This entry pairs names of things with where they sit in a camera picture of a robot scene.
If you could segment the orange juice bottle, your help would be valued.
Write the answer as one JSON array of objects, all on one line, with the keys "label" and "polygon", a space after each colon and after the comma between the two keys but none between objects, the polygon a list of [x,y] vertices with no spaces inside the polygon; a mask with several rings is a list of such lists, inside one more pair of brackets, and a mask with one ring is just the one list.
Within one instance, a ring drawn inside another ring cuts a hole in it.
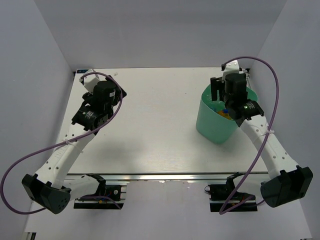
[{"label": "orange juice bottle", "polygon": [[216,112],[218,115],[228,119],[228,120],[232,120],[232,118],[230,117],[229,115],[229,111],[227,109],[223,109],[223,110],[220,110],[220,111],[217,111]]}]

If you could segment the green plastic bin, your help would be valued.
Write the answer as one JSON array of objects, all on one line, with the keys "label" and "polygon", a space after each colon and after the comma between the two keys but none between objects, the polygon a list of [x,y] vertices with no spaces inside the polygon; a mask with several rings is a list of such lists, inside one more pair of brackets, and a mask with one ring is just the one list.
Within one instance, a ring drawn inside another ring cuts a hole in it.
[{"label": "green plastic bin", "polygon": [[226,142],[238,128],[234,120],[226,119],[210,109],[215,106],[217,112],[225,109],[222,101],[212,101],[211,86],[208,85],[201,94],[196,130],[214,144]]}]

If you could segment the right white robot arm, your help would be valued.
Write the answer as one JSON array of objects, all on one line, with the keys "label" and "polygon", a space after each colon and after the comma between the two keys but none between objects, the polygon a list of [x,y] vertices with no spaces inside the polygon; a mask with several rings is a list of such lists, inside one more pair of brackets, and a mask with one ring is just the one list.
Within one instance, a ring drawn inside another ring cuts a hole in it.
[{"label": "right white robot arm", "polygon": [[313,179],[309,167],[300,167],[268,128],[264,111],[249,97],[246,75],[230,73],[210,79],[211,99],[223,101],[229,116],[249,137],[262,158],[269,181],[259,188],[262,199],[272,208],[303,198]]}]

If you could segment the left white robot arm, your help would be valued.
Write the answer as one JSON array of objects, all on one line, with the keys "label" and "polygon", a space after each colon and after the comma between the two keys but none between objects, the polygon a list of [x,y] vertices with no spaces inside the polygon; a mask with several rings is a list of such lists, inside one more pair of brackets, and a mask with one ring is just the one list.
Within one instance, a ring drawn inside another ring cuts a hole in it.
[{"label": "left white robot arm", "polygon": [[75,199],[108,196],[106,181],[98,174],[87,173],[74,180],[66,176],[88,143],[118,113],[114,107],[120,107],[127,94],[111,75],[101,72],[88,71],[79,81],[87,92],[62,145],[55,147],[34,175],[26,174],[22,179],[30,199],[53,214],[59,214]]}]

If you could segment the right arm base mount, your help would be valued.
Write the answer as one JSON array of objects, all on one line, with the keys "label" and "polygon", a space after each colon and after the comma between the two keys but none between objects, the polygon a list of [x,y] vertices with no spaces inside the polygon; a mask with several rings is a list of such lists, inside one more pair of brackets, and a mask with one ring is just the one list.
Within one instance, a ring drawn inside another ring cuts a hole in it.
[{"label": "right arm base mount", "polygon": [[[224,202],[230,195],[230,193],[235,189],[236,184],[234,180],[240,180],[244,173],[235,173],[227,177],[225,183],[214,183],[209,184],[204,188],[204,192],[209,195],[209,206],[211,212],[219,212],[220,208],[223,206]],[[230,199],[225,209],[231,208],[236,204],[243,202],[246,198],[250,199],[246,201],[241,206],[232,209],[231,212],[257,212],[258,206],[256,203],[256,197],[251,196],[246,192],[237,191],[233,197]]]}]

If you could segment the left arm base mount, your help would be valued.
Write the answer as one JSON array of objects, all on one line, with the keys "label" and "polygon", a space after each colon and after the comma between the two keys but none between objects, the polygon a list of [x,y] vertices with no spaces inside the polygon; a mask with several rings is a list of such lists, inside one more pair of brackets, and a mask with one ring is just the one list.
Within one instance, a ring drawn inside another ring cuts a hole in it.
[{"label": "left arm base mount", "polygon": [[98,174],[89,173],[81,176],[90,177],[98,182],[95,193],[85,194],[74,200],[74,209],[86,210],[121,210],[126,199],[127,186],[124,183],[108,183]]}]

